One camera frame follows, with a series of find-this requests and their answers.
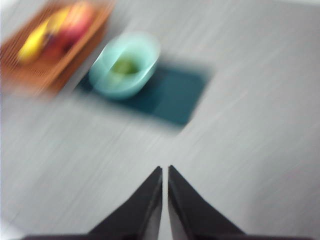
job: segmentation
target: yellow fruit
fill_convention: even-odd
[[[46,26],[47,33],[49,33],[51,35],[56,35],[59,32],[62,24],[64,23],[66,17],[68,16],[68,14],[70,12],[70,9],[71,9],[71,7],[67,6],[67,7],[57,11],[49,18],[48,25]]]
[[[48,17],[40,26],[38,26],[27,38],[22,48],[17,54],[17,59],[22,64],[28,64],[36,60],[45,47],[48,34],[56,34],[70,10],[67,6],[50,17]]]

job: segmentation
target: light blue bowl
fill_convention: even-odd
[[[119,74],[111,71],[120,56],[130,56],[139,72]],[[125,33],[110,41],[89,71],[93,88],[108,98],[123,100],[137,94],[156,69],[160,45],[144,32]]]

